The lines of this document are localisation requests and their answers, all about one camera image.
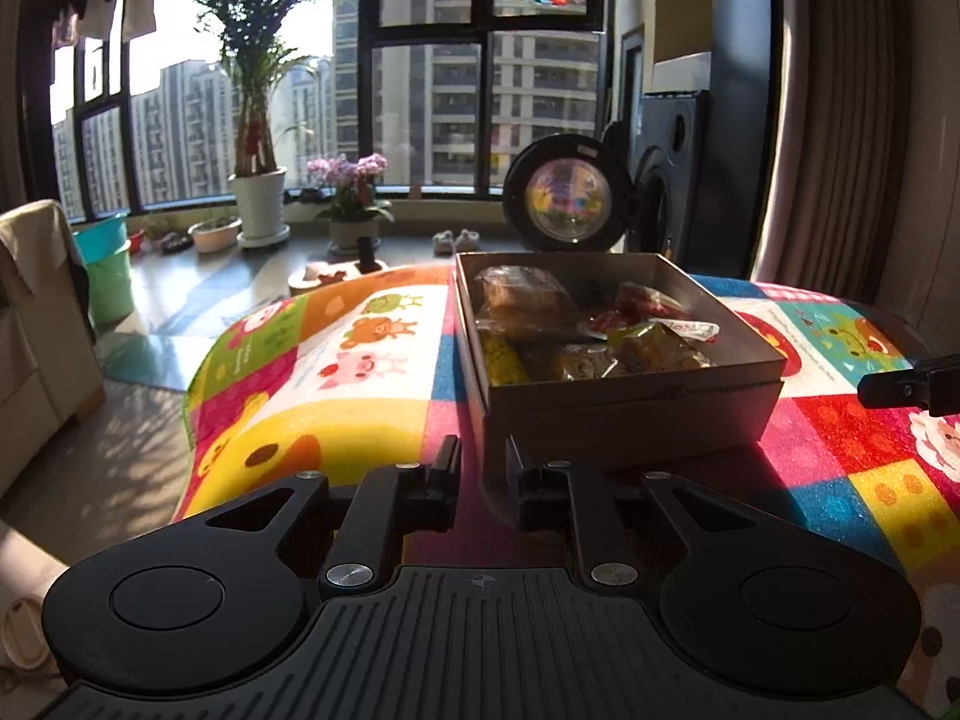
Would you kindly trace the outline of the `brown cardboard box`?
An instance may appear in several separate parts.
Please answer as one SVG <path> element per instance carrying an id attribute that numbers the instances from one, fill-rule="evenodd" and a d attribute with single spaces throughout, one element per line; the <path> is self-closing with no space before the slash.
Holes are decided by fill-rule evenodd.
<path id="1" fill-rule="evenodd" d="M 475 323 L 483 299 L 475 277 L 496 265 L 550 271 L 583 307 L 596 305 L 602 289 L 624 281 L 659 289 L 678 299 L 693 319 L 719 325 L 719 338 L 704 348 L 711 367 L 493 387 Z M 455 259 L 454 282 L 455 338 L 487 488 L 506 483 L 510 437 L 534 460 L 584 461 L 599 468 L 662 463 L 752 444 L 781 394 L 786 366 L 781 353 L 661 255 L 466 254 Z"/>

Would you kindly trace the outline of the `clear bread snack bag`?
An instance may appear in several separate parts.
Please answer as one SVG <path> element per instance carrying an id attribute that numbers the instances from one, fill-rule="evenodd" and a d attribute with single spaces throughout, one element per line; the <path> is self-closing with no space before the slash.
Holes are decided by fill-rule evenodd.
<path id="1" fill-rule="evenodd" d="M 475 314 L 478 330 L 521 344 L 592 343 L 599 339 L 550 271 L 524 265 L 489 266 L 478 273 L 475 284 L 483 296 Z"/>

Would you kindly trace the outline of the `yellow snack packet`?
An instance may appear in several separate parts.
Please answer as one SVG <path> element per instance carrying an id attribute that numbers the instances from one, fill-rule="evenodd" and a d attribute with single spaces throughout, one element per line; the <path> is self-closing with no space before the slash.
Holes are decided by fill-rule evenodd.
<path id="1" fill-rule="evenodd" d="M 483 361 L 493 387 L 508 387 L 529 383 L 530 377 L 516 349 L 501 333 L 480 332 Z"/>

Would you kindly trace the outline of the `red cartoon snack bag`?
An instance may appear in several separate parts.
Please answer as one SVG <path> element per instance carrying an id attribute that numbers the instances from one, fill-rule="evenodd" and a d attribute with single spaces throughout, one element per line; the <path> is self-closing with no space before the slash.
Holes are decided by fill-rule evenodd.
<path id="1" fill-rule="evenodd" d="M 610 301 L 590 314 L 587 325 L 594 332 L 612 333 L 652 319 L 686 320 L 688 317 L 688 310 L 669 294 L 625 281 L 615 289 Z"/>

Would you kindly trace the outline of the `green edged clear snack packet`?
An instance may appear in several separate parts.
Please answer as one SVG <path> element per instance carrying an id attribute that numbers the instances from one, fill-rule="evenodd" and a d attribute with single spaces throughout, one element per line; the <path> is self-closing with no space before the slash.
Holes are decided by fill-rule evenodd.
<path id="1" fill-rule="evenodd" d="M 690 343 L 713 343 L 719 337 L 721 329 L 717 323 L 703 320 L 669 319 L 669 317 L 654 317 L 654 323 L 669 328 L 670 332 L 677 333 L 680 338 Z"/>

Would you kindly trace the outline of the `colourful cartoon play mat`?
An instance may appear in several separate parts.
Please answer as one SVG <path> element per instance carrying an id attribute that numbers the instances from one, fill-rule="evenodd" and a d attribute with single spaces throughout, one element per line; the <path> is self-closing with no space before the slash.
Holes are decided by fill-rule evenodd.
<path id="1" fill-rule="evenodd" d="M 469 470 L 503 479 L 510 437 L 581 447 L 601 404 L 571 353 L 469 330 L 482 310 L 483 259 L 401 266 L 269 302 L 226 325 L 185 395 L 194 463 L 179 514 L 194 515 L 299 472 L 353 483 L 374 463 L 423 460 L 448 434 L 470 437 Z M 863 377 L 923 356 L 908 325 L 868 305 L 773 283 L 681 278 L 658 288 L 708 320 L 727 317 L 708 358 L 743 332 L 782 357 L 755 416 L 757 463 L 716 447 L 754 413 L 729 379 L 706 406 L 683 405 L 670 444 L 700 475 L 793 504 L 807 527 L 887 559 L 918 592 L 921 637 L 901 687 L 932 715 L 958 710 L 958 422 L 856 400 Z"/>

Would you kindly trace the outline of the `beige curtain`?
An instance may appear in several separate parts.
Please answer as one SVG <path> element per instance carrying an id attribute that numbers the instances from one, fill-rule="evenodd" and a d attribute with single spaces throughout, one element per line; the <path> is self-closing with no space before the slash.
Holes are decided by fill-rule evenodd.
<path id="1" fill-rule="evenodd" d="M 900 192 L 910 60 L 896 0 L 781 0 L 770 192 L 754 275 L 871 302 Z"/>

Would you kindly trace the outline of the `pair of white slippers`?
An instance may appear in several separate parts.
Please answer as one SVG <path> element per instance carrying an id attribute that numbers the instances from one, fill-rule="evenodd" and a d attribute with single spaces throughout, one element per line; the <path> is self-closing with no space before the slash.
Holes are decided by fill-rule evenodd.
<path id="1" fill-rule="evenodd" d="M 433 254 L 436 257 L 452 257 L 459 252 L 477 252 L 480 249 L 480 234 L 471 229 L 462 229 L 459 234 L 452 231 L 436 232 L 431 239 Z"/>

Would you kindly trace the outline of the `pink orchid in pot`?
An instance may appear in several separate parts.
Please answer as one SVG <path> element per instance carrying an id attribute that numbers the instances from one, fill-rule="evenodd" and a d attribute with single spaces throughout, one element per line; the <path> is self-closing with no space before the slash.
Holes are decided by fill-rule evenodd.
<path id="1" fill-rule="evenodd" d="M 356 254 L 361 238 L 376 245 L 379 222 L 394 221 L 391 202 L 381 200 L 376 188 L 388 165 L 381 153 L 361 156 L 356 161 L 348 160 L 345 154 L 309 161 L 308 177 L 320 197 L 317 216 L 329 223 L 331 254 Z"/>

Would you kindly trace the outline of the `round washing machine door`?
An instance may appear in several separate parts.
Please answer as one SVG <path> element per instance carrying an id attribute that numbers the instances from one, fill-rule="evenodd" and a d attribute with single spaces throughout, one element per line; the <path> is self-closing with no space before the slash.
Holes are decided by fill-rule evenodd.
<path id="1" fill-rule="evenodd" d="M 638 195 L 613 149 L 596 138 L 558 133 L 512 160 L 501 206 L 529 250 L 604 252 L 628 231 Z"/>

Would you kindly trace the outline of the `dark grey washing machine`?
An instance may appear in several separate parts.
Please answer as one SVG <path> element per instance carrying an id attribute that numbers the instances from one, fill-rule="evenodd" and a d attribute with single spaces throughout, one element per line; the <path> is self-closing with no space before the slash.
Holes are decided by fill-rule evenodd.
<path id="1" fill-rule="evenodd" d="M 685 262 L 708 132 L 706 89 L 645 94 L 631 135 L 636 213 L 628 249 Z"/>

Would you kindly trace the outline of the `low white planter bowl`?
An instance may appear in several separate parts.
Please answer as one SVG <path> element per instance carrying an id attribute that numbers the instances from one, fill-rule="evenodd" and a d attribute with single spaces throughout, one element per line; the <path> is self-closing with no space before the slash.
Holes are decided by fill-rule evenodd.
<path id="1" fill-rule="evenodd" d="M 238 242 L 241 226 L 239 216 L 218 216 L 192 224 L 187 234 L 200 255 L 216 254 L 231 249 Z"/>

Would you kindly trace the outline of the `green plastic bucket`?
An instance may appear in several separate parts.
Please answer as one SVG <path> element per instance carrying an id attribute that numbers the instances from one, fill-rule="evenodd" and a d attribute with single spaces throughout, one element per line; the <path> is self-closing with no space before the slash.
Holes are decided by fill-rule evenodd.
<path id="1" fill-rule="evenodd" d="M 86 267 L 89 278 L 89 316 L 94 325 L 110 325 L 135 310 L 130 268 L 130 242 Z"/>

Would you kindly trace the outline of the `teal plastic bucket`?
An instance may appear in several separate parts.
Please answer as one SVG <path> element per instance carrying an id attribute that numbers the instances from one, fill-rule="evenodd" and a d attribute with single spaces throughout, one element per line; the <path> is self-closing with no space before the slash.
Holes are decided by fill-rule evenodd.
<path id="1" fill-rule="evenodd" d="M 83 229 L 75 229 L 73 239 L 83 265 L 107 259 L 128 243 L 127 213 L 119 211 Z"/>

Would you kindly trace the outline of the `tall plant in white pot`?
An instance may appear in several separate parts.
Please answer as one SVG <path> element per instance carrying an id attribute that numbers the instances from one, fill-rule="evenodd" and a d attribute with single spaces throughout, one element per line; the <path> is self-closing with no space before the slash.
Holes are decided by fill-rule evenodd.
<path id="1" fill-rule="evenodd" d="M 265 249 L 290 236 L 283 219 L 286 169 L 278 164 L 270 127 L 274 87 L 301 59 L 280 39 L 283 21 L 317 0 L 194 0 L 220 43 L 221 66 L 239 94 L 235 171 L 228 184 L 238 205 L 244 249 Z"/>

